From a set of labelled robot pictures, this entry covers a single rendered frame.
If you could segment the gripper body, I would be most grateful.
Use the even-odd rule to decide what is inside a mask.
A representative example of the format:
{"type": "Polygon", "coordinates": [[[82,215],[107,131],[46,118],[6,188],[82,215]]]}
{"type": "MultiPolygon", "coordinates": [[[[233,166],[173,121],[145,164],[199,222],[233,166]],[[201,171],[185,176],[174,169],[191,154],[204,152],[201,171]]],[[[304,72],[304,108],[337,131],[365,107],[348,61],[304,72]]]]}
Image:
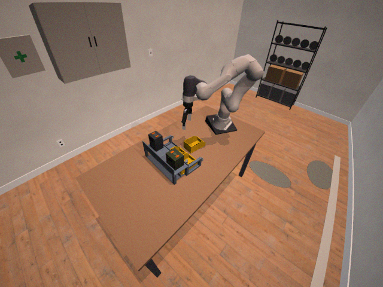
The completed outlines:
{"type": "Polygon", "coordinates": [[[187,113],[188,113],[189,109],[193,106],[193,102],[187,103],[183,101],[183,106],[185,107],[185,109],[187,109],[187,113]]]}

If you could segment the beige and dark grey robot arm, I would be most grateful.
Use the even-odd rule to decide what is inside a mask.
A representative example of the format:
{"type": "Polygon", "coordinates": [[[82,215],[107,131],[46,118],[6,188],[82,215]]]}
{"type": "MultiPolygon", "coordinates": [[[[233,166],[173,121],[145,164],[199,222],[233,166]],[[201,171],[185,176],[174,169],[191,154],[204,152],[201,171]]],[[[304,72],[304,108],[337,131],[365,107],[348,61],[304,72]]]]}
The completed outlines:
{"type": "Polygon", "coordinates": [[[232,124],[230,113],[239,109],[244,94],[264,74],[263,68],[251,55],[240,56],[224,65],[220,77],[210,84],[193,75],[185,77],[182,100],[190,103],[195,100],[208,100],[213,93],[243,72],[246,74],[235,84],[233,91],[230,88],[224,88],[221,91],[220,109],[212,119],[216,129],[226,130],[232,124]]]}

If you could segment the yellow bin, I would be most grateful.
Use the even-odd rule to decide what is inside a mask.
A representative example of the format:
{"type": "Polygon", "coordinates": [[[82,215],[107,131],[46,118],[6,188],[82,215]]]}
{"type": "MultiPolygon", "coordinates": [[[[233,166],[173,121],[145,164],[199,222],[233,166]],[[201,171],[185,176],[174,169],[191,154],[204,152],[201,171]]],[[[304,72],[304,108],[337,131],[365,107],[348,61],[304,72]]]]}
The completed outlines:
{"type": "MultiPolygon", "coordinates": [[[[190,163],[192,163],[193,161],[195,161],[196,159],[194,158],[194,157],[192,157],[190,154],[186,154],[186,153],[184,153],[183,154],[184,155],[184,161],[186,160],[186,159],[188,159],[188,163],[187,164],[190,164],[190,163]]],[[[195,165],[197,165],[198,163],[196,163],[195,165]]],[[[194,165],[194,166],[195,166],[194,165]]],[[[192,166],[192,167],[194,167],[194,166],[192,166]]],[[[191,168],[192,168],[191,167],[191,168]]],[[[191,169],[191,168],[189,168],[189,170],[191,169]]],[[[180,174],[182,175],[182,174],[184,174],[185,173],[185,169],[182,171],[182,172],[180,172],[180,174]]]]}
{"type": "MultiPolygon", "coordinates": [[[[178,147],[178,146],[175,146],[175,147],[173,147],[173,148],[171,148],[170,150],[172,150],[172,149],[174,149],[174,148],[176,148],[180,153],[182,153],[182,154],[184,154],[184,153],[186,153],[183,149],[181,149],[180,147],[178,147]]],[[[187,154],[187,153],[186,153],[187,154]]]]}
{"type": "Polygon", "coordinates": [[[186,140],[184,140],[184,148],[189,152],[193,153],[196,150],[205,146],[205,142],[198,138],[197,136],[192,136],[186,140]]]}

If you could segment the dark grey metal shelf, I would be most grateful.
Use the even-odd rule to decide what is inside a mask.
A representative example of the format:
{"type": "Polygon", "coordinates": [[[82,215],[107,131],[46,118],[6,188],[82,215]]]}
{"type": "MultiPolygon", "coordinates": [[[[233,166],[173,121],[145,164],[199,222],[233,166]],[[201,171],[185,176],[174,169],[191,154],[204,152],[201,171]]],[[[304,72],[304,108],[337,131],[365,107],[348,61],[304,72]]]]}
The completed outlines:
{"type": "Polygon", "coordinates": [[[201,162],[203,161],[202,157],[197,158],[195,161],[193,161],[190,164],[187,164],[184,162],[184,165],[181,166],[179,169],[174,170],[167,162],[166,162],[166,153],[170,151],[171,148],[177,146],[172,142],[172,139],[174,137],[169,135],[165,138],[163,138],[163,142],[169,139],[169,142],[166,144],[163,144],[162,149],[155,151],[152,149],[150,144],[146,144],[144,141],[142,141],[143,146],[144,146],[144,152],[145,156],[175,185],[177,183],[177,180],[182,177],[183,175],[189,175],[191,172],[196,170],[198,167],[201,166],[201,162]],[[148,152],[151,155],[148,155],[148,152]],[[197,165],[195,165],[198,162],[197,165]],[[194,167],[192,167],[195,165],[194,167]],[[192,167],[192,168],[191,168],[192,167]],[[191,168],[189,170],[189,168],[191,168]],[[181,171],[185,169],[184,174],[180,174],[181,171]]]}

